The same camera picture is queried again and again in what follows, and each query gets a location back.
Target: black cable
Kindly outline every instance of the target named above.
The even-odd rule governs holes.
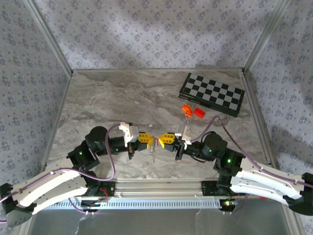
[[[197,158],[194,158],[194,157],[191,157],[193,160],[196,160],[197,162],[199,162],[199,163],[205,163],[206,162],[206,160],[204,160],[204,161],[201,161],[201,160],[199,160],[199,159],[197,159]]]
[[[207,133],[205,133],[203,136],[202,136],[202,138],[201,138],[201,143],[203,143],[203,138],[204,137],[206,137],[208,134],[210,134],[212,131],[209,131],[209,132],[207,132]]]

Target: gray marble surface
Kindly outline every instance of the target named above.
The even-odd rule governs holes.
[[[198,70],[193,73],[243,88],[235,70]],[[176,131],[179,124],[186,123],[181,110],[186,101],[178,98],[178,94],[187,75],[187,70],[91,70],[74,73],[48,166],[67,156],[97,125],[109,128],[121,121],[132,122],[140,131],[153,136]],[[197,107],[196,104],[188,103],[193,108]],[[203,106],[201,108],[206,112],[205,117],[200,119],[192,116],[188,121],[192,137],[197,137],[212,117],[219,115],[229,132],[251,157],[261,163],[265,161],[246,96],[238,117],[230,117]],[[217,121],[211,130],[228,141],[228,147],[238,151]],[[121,135],[122,131],[118,129],[110,134],[111,137]],[[111,175],[108,157],[100,157],[100,162],[94,169],[97,176]],[[118,179],[218,177],[212,163],[198,163],[188,156],[176,162],[175,153],[162,149],[160,145],[156,146],[155,163],[149,150],[136,152],[132,160],[128,160],[127,153],[115,155],[114,162],[115,177]]]

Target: metal frame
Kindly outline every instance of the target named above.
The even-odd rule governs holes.
[[[68,88],[69,88],[71,80],[72,80],[72,75],[69,75],[68,78],[67,78],[67,84],[66,84],[64,92],[63,92],[63,96],[62,96],[62,99],[61,99],[59,110],[58,110],[55,122],[53,124],[52,134],[50,135],[50,138],[49,138],[49,141],[48,141],[48,145],[47,145],[47,149],[45,150],[45,156],[44,156],[44,159],[43,159],[41,167],[40,167],[40,172],[43,172],[45,170],[46,163],[48,161],[48,157],[49,157],[51,149],[52,149],[53,141],[54,141],[55,135],[57,134],[57,130],[58,130],[58,126],[59,126],[59,123],[60,123],[61,114],[62,114],[63,107],[64,107],[64,102],[65,102],[65,99],[66,99],[66,96],[67,96],[67,92],[68,92]]]
[[[206,69],[206,68],[177,68],[177,69],[84,69],[84,70],[74,70],[73,73],[81,73],[81,72],[133,72],[133,71],[147,71],[147,72],[154,72],[154,71],[185,71],[185,72],[197,72],[197,71],[238,71],[238,68],[230,68],[230,69]]]
[[[262,115],[256,109],[256,103],[254,96],[251,93],[251,89],[247,82],[247,79],[243,75],[241,70],[237,70],[239,76],[243,82],[246,90],[246,96],[250,105],[251,114],[258,131],[258,136],[262,145],[264,157],[267,161],[270,161],[274,168],[277,168],[276,161],[271,153],[269,145],[269,136],[267,130],[262,125]],[[202,196],[201,181],[204,179],[127,179],[117,180],[114,200],[127,202],[129,200],[164,200],[164,199],[179,199],[184,202],[188,200],[202,201],[207,197]],[[84,200],[93,199],[92,197],[84,197]],[[215,197],[215,199],[227,199],[227,197]],[[290,233],[293,235],[305,235],[303,225],[301,223],[298,214],[289,210],[286,206],[283,206],[284,216],[287,220]],[[22,224],[16,230],[15,235],[25,234],[28,231],[31,223],[31,219]]]
[[[275,29],[276,25],[278,24],[279,20],[283,16],[284,11],[286,10],[287,6],[291,0],[278,0],[275,4],[271,14],[268,17],[267,22],[265,23],[265,26],[254,45],[252,52],[250,53],[248,59],[246,60],[245,66],[244,66],[244,72],[245,74],[247,71],[251,71],[253,65],[257,61],[260,53],[262,52],[264,46],[266,45],[269,37],[271,36],[273,30]]]
[[[59,63],[61,64],[64,72],[67,74],[67,76],[72,75],[72,69],[69,66],[65,56],[63,55],[59,45],[54,39],[54,36],[51,33],[51,30],[45,23],[45,20],[40,13],[40,10],[38,9],[36,3],[33,0],[22,0],[27,8],[29,9],[34,21],[37,23],[40,31],[42,32],[43,36],[45,37],[47,43],[51,47],[53,53],[57,57]]]

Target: patterned wallpaper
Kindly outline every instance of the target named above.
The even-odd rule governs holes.
[[[243,67],[276,0],[35,0],[75,69]]]
[[[249,80],[282,170],[313,172],[313,2],[288,6]],[[313,235],[312,217],[301,217]]]
[[[0,8],[2,185],[38,173],[67,76],[22,0],[0,0]],[[0,225],[1,235],[10,232]]]

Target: purple cable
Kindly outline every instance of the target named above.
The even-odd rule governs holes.
[[[109,181],[109,180],[113,179],[114,176],[115,176],[115,165],[114,165],[113,157],[112,157],[112,155],[111,155],[111,150],[110,150],[110,146],[109,146],[109,132],[110,132],[113,128],[118,127],[118,126],[119,126],[119,124],[116,124],[116,125],[113,125],[111,128],[109,128],[108,131],[107,131],[107,133],[106,133],[106,136],[105,136],[106,148],[107,148],[108,156],[109,156],[109,159],[110,159],[110,162],[111,162],[112,171],[113,171],[111,177],[109,177],[109,178],[98,178],[98,177],[89,175],[89,174],[87,174],[87,173],[84,173],[84,172],[82,172],[82,171],[79,171],[79,170],[76,170],[76,169],[73,169],[73,168],[60,168],[60,169],[58,169],[58,170],[53,170],[53,171],[52,171],[53,174],[58,173],[58,172],[60,172],[60,171],[61,171],[61,172],[63,172],[63,171],[75,171],[75,172],[77,172],[77,173],[79,173],[79,174],[81,174],[81,175],[84,175],[84,176],[86,176],[86,177],[89,177],[89,178],[91,178],[91,179],[98,180],[98,181]],[[52,175],[51,173],[48,173],[48,174],[46,174],[46,175],[43,175],[42,177],[40,177],[39,179],[35,180],[34,182],[32,182],[32,183],[26,185],[25,187],[19,189],[19,191],[16,191],[16,192],[13,192],[13,193],[11,193],[11,194],[9,194],[9,195],[6,195],[5,197],[3,197],[3,198],[0,200],[0,203],[3,202],[4,200],[6,200],[7,198],[11,197],[11,196],[14,196],[15,194],[17,194],[17,193],[19,193],[19,192],[23,192],[24,190],[26,190],[26,189],[32,187],[33,185],[37,184],[38,182],[44,180],[45,178],[47,178],[47,177],[49,177],[49,176],[51,176],[51,175]],[[0,224],[6,224],[6,222],[7,222],[6,220],[0,220]]]
[[[86,214],[85,211],[83,211],[83,210],[79,209],[77,206],[75,206],[74,203],[72,202],[72,200],[71,200],[70,198],[68,199],[68,201],[69,201],[69,203],[75,208],[75,210],[77,210],[77,211],[80,212],[80,213]]]
[[[205,128],[205,130],[197,137],[195,138],[194,140],[191,140],[191,142],[195,142],[197,141],[198,139],[200,139],[206,132],[207,130],[210,128],[210,126],[212,125],[213,121],[215,119],[219,119],[220,121],[220,124],[222,125],[223,129],[225,130],[225,132],[228,134],[228,136],[231,138],[231,140],[234,142],[234,144],[240,149],[240,151],[246,156],[246,158],[256,167],[258,168],[258,170],[260,170],[261,172],[264,172],[266,173],[267,175],[269,176],[272,176],[272,177],[275,177],[277,179],[280,179],[280,180],[285,180],[287,182],[290,182],[290,183],[293,183],[293,184],[300,184],[300,185],[303,185],[303,186],[307,186],[309,188],[313,188],[313,185],[310,185],[310,184],[307,184],[307,183],[303,183],[303,182],[297,182],[296,180],[292,180],[292,179],[289,179],[289,178],[286,178],[286,177],[283,177],[283,176],[279,176],[279,175],[276,175],[274,173],[271,173],[269,172],[268,170],[265,170],[265,169],[261,169],[261,167],[240,147],[240,145],[234,140],[234,138],[232,137],[232,135],[228,132],[228,130],[226,129],[224,123],[222,122],[221,118],[219,116],[214,116],[212,118],[212,120],[209,122],[208,126]]]

